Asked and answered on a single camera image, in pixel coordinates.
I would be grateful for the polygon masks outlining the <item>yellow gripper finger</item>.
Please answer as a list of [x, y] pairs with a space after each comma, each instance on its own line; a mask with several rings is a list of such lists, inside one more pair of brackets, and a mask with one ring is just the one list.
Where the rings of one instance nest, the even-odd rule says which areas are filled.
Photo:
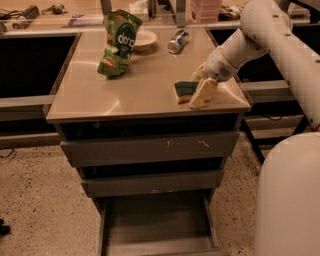
[[189, 106], [192, 109], [206, 107], [212, 96], [215, 94], [217, 87], [218, 81], [216, 79], [201, 79], [197, 85], [195, 93], [189, 101]]
[[200, 81], [201, 79], [205, 79], [207, 77], [207, 73], [205, 70], [205, 63], [202, 63], [197, 70], [192, 74], [192, 81]]

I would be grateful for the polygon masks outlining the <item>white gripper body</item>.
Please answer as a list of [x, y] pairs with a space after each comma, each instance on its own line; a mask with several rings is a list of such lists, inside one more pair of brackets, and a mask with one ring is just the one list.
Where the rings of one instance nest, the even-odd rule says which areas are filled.
[[205, 71], [207, 75], [219, 82], [228, 81], [239, 71], [225, 58], [222, 48], [214, 49], [205, 61]]

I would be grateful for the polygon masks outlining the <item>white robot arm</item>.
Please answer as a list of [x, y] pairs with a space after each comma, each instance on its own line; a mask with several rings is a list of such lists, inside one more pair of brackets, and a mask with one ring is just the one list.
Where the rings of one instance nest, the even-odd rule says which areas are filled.
[[257, 185], [254, 256], [320, 256], [320, 56], [292, 33], [274, 0], [251, 0], [240, 28], [193, 73], [229, 80], [250, 60], [269, 54], [313, 130], [270, 150]]

